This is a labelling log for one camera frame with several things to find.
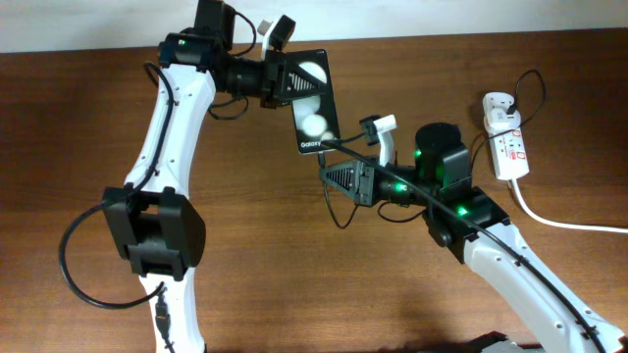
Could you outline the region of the black Samsung Galaxy smartphone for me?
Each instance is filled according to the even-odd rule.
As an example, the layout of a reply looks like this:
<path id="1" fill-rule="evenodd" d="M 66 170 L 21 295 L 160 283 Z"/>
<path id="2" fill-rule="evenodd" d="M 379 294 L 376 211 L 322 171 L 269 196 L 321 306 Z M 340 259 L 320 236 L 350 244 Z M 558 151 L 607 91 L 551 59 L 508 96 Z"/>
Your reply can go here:
<path id="1" fill-rule="evenodd" d="M 291 102 L 297 150 L 302 155 L 328 151 L 321 140 L 340 139 L 340 127 L 330 73 L 324 49 L 294 53 L 299 68 L 324 84 L 322 93 Z"/>

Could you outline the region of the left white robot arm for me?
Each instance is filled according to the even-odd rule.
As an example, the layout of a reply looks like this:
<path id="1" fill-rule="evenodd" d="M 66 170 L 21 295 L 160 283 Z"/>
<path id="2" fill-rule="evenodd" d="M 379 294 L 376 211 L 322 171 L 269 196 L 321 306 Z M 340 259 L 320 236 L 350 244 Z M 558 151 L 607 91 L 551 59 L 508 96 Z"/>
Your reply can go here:
<path id="1" fill-rule="evenodd" d="M 287 52 L 295 23 L 283 16 L 254 30 L 262 51 L 249 60 L 233 49 L 238 18 L 222 1 L 202 1 L 193 25 L 159 44 L 148 65 L 158 96 L 142 149 L 123 186 L 103 195 L 117 251 L 146 291 L 160 352 L 206 350 L 194 293 L 206 225 L 190 203 L 189 179 L 203 122 L 218 115 L 216 96 L 290 106 L 302 154 L 340 135 L 327 53 Z"/>

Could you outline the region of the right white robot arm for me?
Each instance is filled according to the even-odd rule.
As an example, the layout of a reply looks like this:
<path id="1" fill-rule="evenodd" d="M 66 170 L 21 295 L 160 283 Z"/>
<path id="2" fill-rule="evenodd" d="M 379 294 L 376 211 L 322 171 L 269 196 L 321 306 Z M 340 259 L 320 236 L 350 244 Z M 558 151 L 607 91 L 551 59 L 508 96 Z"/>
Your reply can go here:
<path id="1" fill-rule="evenodd" d="M 423 207 L 433 239 L 487 282 L 546 351 L 626 351 L 626 333 L 580 300 L 534 253 L 502 208 L 473 185 L 457 126 L 419 128 L 412 166 L 379 163 L 338 140 L 321 144 L 349 157 L 321 170 L 321 180 L 358 206 L 386 201 Z"/>

